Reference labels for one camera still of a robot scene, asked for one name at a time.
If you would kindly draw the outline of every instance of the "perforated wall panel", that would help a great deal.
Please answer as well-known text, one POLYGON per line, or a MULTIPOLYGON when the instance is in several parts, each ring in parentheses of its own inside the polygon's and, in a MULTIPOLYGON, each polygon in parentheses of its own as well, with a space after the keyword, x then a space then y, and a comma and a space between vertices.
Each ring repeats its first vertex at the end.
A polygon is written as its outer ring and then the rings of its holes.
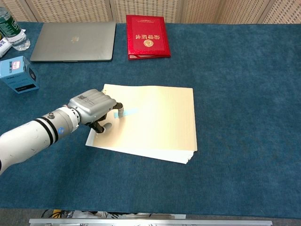
POLYGON ((276 0, 263 24, 300 24, 301 0, 276 0))
POLYGON ((27 0, 41 22, 111 21, 109 0, 27 0))
POLYGON ((255 24, 269 0, 225 0, 219 23, 255 24))
POLYGON ((126 22, 126 15, 163 16, 166 23, 180 22, 181 0, 110 0, 114 20, 126 22))
POLYGON ((37 21, 25 0, 1 0, 0 2, 10 11, 16 21, 37 21))
POLYGON ((220 0, 185 0, 182 23, 215 23, 220 0))

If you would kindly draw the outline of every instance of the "stack of paper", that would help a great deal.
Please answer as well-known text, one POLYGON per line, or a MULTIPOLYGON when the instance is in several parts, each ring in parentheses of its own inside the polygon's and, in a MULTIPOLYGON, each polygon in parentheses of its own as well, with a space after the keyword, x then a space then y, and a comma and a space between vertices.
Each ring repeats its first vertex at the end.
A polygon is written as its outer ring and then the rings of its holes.
POLYGON ((103 92, 123 104, 123 117, 110 111, 100 124, 112 127, 91 129, 86 145, 185 164, 197 151, 191 88, 105 84, 103 92))

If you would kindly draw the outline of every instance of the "blue and white box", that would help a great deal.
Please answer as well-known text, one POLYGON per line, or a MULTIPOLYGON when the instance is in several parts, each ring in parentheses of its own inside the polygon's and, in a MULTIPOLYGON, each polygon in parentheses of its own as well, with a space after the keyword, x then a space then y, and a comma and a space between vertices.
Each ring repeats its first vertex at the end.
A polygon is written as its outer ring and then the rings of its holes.
POLYGON ((16 93, 39 88, 38 74, 24 56, 1 61, 0 79, 16 93))

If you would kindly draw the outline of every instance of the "water bottle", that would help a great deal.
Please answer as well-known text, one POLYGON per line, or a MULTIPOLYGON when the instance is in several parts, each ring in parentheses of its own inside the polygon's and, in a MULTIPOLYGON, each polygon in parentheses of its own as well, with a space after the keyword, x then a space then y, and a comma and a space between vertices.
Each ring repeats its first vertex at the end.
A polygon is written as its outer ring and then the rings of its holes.
POLYGON ((29 48, 30 41, 26 34, 3 7, 0 7, 0 32, 16 50, 22 51, 29 48))

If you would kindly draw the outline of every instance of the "blue carpet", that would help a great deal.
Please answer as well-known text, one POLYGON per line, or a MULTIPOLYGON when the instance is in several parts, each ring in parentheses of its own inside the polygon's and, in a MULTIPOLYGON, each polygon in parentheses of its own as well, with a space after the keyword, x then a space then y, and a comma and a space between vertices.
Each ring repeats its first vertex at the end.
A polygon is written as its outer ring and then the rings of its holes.
MULTIPOLYGON (((20 24, 30 49, 2 59, 30 58, 42 24, 20 24)), ((301 25, 166 29, 171 58, 128 61, 118 24, 113 61, 35 63, 40 89, 24 94, 0 83, 0 134, 105 83, 192 87, 191 161, 86 147, 81 126, 0 176, 1 208, 301 218, 301 25)))

